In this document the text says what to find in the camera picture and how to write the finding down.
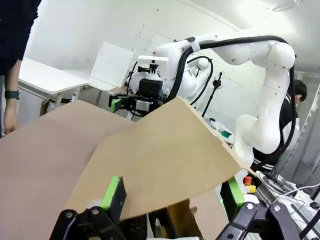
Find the black bracket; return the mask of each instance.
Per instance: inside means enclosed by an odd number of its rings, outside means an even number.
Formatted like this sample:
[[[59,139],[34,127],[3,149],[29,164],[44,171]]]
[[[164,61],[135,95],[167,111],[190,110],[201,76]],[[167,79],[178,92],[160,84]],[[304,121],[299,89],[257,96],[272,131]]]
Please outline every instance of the black bracket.
[[[279,202],[269,208],[246,202],[217,240],[243,240],[247,233],[258,233],[262,240],[300,239],[287,207]]]
[[[50,240],[126,240],[120,229],[110,219],[108,213],[99,206],[86,209],[78,214],[75,210],[60,213]]]

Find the black hair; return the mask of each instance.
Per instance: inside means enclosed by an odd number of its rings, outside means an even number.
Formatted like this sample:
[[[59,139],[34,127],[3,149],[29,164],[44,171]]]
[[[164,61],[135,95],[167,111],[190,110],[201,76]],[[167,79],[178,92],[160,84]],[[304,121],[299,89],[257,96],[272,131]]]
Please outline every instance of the black hair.
[[[301,80],[294,80],[294,84],[295,84],[295,95],[301,95],[301,102],[303,102],[306,98],[307,98],[307,86],[304,84],[303,81]],[[287,93],[289,95],[291,95],[291,88],[289,86]]]

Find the white board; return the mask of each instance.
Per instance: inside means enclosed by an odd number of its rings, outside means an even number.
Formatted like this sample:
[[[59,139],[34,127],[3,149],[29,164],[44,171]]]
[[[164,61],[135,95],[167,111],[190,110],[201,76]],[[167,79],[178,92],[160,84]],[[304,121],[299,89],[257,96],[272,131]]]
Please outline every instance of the white board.
[[[121,88],[133,56],[132,51],[103,42],[90,76]]]

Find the end effector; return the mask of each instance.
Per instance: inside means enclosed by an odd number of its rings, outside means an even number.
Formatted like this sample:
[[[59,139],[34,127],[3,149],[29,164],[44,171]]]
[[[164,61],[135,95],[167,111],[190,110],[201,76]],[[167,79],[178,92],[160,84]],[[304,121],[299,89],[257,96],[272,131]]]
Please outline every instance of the end effector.
[[[109,97],[111,112],[126,109],[144,117],[148,113],[162,106],[168,97],[168,91],[163,86],[163,81],[158,72],[159,65],[168,65],[167,57],[139,56],[139,64],[149,64],[149,67],[138,66],[135,73],[131,73],[128,81],[133,94],[118,93]]]

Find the plywood sheet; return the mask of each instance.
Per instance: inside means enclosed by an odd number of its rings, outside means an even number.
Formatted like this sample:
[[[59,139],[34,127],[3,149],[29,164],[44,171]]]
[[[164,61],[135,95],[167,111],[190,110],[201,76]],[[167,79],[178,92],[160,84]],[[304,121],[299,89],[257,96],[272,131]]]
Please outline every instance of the plywood sheet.
[[[123,176],[121,219],[197,196],[243,168],[231,149],[177,97],[96,149],[66,207],[82,212],[102,199],[112,176]]]
[[[1,138],[0,239],[49,239],[98,144],[131,125],[77,100]]]

